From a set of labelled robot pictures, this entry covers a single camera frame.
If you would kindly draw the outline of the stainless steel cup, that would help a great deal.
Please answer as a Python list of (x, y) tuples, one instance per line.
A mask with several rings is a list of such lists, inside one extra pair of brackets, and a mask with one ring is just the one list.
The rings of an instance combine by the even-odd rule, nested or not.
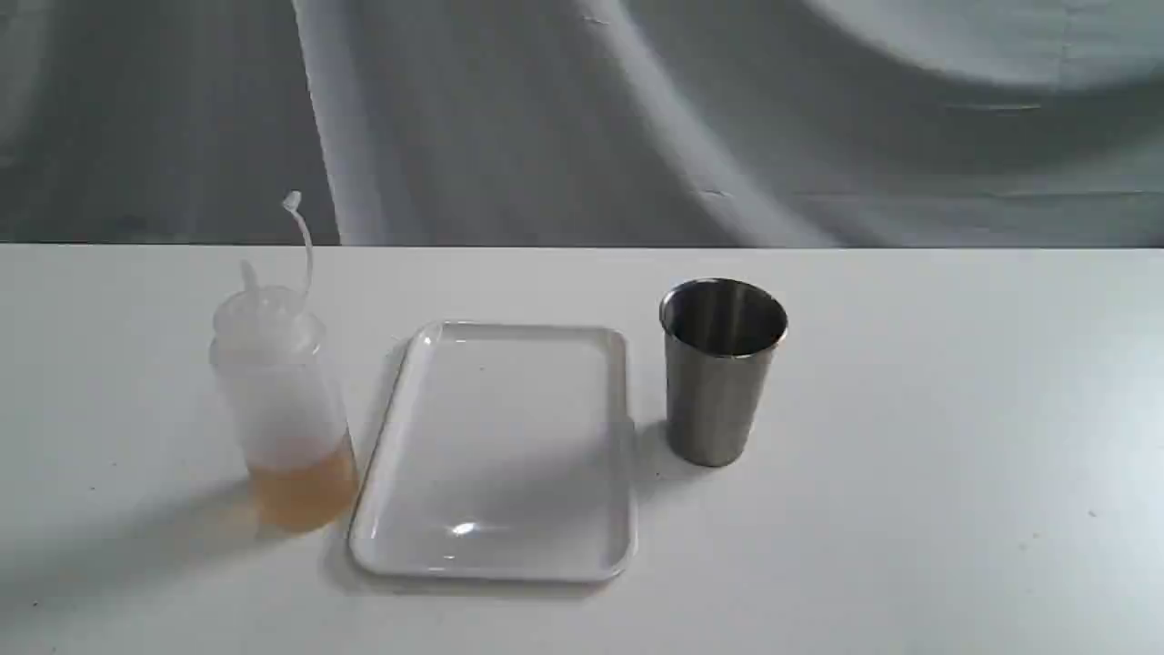
[(786, 339), (788, 312), (748, 282), (704, 277), (668, 291), (658, 307), (667, 377), (667, 443), (698, 467), (739, 460)]

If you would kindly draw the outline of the grey backdrop cloth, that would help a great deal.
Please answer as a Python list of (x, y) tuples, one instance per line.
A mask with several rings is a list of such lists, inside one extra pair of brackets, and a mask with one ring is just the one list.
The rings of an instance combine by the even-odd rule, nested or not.
[(5, 1), (3, 241), (1159, 247), (1159, 1)]

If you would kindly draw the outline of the translucent squeeze bottle amber liquid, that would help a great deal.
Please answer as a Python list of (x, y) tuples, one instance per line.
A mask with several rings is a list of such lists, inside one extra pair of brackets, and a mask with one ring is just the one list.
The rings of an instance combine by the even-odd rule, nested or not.
[(290, 534), (336, 521), (360, 492), (327, 330), (308, 306), (315, 241), (300, 202), (296, 190), (282, 202), (305, 249), (300, 285), (267, 285), (242, 261), (242, 286), (217, 306), (208, 353), (260, 521)]

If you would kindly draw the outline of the white rectangular plastic tray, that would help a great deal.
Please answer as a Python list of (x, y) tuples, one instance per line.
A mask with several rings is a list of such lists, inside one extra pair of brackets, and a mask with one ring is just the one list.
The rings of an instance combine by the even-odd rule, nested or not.
[(410, 339), (346, 543), (392, 578), (599, 584), (637, 550), (627, 341), (596, 325)]

